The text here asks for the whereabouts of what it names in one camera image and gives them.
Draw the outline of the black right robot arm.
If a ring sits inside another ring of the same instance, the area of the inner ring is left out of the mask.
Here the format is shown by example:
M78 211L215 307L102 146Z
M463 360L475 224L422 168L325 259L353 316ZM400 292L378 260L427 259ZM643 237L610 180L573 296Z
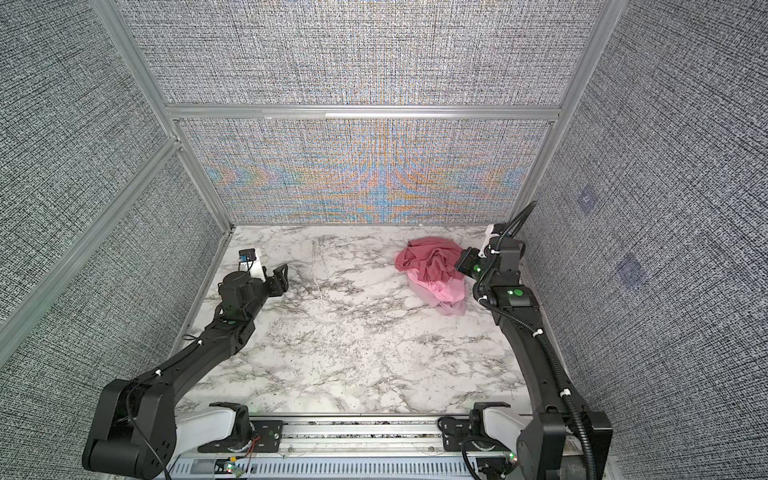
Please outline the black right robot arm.
M498 247L463 250L456 263L460 274L474 280L473 297L512 347L532 407L524 424L503 407L485 407L481 437L510 447L525 479L601 479L612 424L588 406L566 373L539 302L521 281L523 250L523 242L503 238Z

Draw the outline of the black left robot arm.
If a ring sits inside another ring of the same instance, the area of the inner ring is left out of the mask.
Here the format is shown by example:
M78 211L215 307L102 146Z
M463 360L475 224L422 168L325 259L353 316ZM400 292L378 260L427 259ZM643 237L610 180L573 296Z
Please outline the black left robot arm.
M189 345L133 379L105 386L84 446L83 468L137 479L169 477L178 440L176 405L245 347L267 300L289 290L288 272L283 264L264 279L248 270L227 274L218 285L221 302L212 321Z

